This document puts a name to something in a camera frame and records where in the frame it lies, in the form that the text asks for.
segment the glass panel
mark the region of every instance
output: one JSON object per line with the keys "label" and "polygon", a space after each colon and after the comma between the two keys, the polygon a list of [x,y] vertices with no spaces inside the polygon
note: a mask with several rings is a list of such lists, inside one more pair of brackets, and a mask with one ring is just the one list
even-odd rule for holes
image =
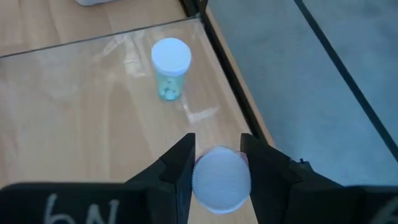
{"label": "glass panel", "polygon": [[93,7],[75,0],[2,0],[0,15],[2,56],[185,18],[178,0],[118,0]]}
{"label": "glass panel", "polygon": [[[157,94],[152,46],[192,51],[177,101]],[[27,180],[124,182],[189,132],[197,156],[239,149],[249,132],[202,24],[190,19],[0,58],[0,184]],[[190,223],[256,223],[250,201],[211,215],[193,197]]]}

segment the wood grain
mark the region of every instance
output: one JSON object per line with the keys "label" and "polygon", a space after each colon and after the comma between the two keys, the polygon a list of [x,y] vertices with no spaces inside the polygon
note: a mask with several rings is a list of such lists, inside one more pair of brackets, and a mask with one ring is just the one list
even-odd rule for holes
{"label": "wood grain", "polygon": [[211,25],[213,26],[213,28],[214,28],[214,30],[216,32],[216,35],[217,35],[218,39],[220,40],[220,43],[221,43],[221,45],[222,45],[222,47],[223,47],[223,49],[225,51],[225,54],[226,54],[229,62],[231,63],[232,69],[234,70],[234,72],[235,72],[235,74],[236,74],[236,76],[237,76],[237,78],[239,80],[239,83],[240,83],[240,85],[241,85],[241,87],[243,89],[244,95],[248,99],[248,102],[249,102],[249,104],[250,104],[250,106],[251,106],[251,108],[253,110],[253,113],[254,113],[254,115],[255,115],[255,117],[257,119],[257,122],[260,125],[261,131],[264,133],[268,144],[270,146],[272,146],[272,147],[275,147],[274,140],[272,139],[272,136],[271,136],[270,132],[267,129],[267,126],[266,126],[266,124],[264,122],[264,119],[262,118],[262,116],[260,114],[260,111],[259,111],[259,109],[257,107],[257,104],[256,104],[256,102],[254,102],[253,96],[251,95],[251,92],[250,92],[248,86],[246,85],[246,82],[243,79],[243,76],[242,76],[242,73],[241,73],[241,71],[240,71],[240,69],[238,67],[238,64],[236,63],[235,58],[233,57],[230,49],[228,48],[228,45],[227,45],[226,40],[225,40],[225,37],[224,37],[224,35],[223,35],[219,25],[218,25],[213,13],[211,12],[211,9],[210,9],[209,6],[206,8],[206,14],[207,14],[207,16],[208,16],[208,18],[209,18],[209,20],[211,22]]}
{"label": "wood grain", "polygon": [[13,54],[185,17],[178,0],[118,0],[84,7],[74,0],[0,1],[0,55]]}
{"label": "wood grain", "polygon": [[[157,96],[150,50],[183,40],[181,98]],[[0,59],[0,186],[27,180],[124,182],[186,133],[197,156],[239,149],[249,128],[198,19]],[[192,200],[189,223],[257,223],[250,201],[217,216]]]}

